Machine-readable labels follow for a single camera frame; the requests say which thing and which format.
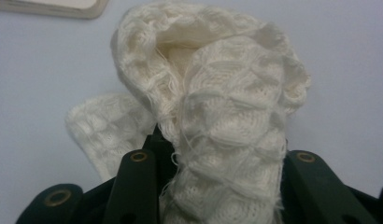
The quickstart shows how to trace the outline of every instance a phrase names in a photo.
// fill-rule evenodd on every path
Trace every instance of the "white knitted cloth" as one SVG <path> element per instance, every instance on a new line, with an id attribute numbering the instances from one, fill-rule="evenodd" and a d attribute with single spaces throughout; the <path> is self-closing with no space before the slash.
<path id="1" fill-rule="evenodd" d="M 163 223 L 277 222 L 286 115 L 310 81 L 287 37 L 233 11 L 159 2 L 127 12 L 112 50 L 121 81 L 177 153 Z"/>

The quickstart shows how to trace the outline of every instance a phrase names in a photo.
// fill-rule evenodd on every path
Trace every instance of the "table surface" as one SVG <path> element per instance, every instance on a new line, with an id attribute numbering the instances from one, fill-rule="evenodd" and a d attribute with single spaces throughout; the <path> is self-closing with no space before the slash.
<path id="1" fill-rule="evenodd" d="M 85 21 L 0 12 L 0 223 L 14 223 L 43 189 L 98 174 L 64 127 L 85 99 L 126 89 L 109 42 L 141 0 L 111 0 Z M 289 149 L 319 154 L 338 176 L 377 196 L 383 187 L 383 1 L 205 0 L 272 21 L 312 76 L 289 118 Z"/>

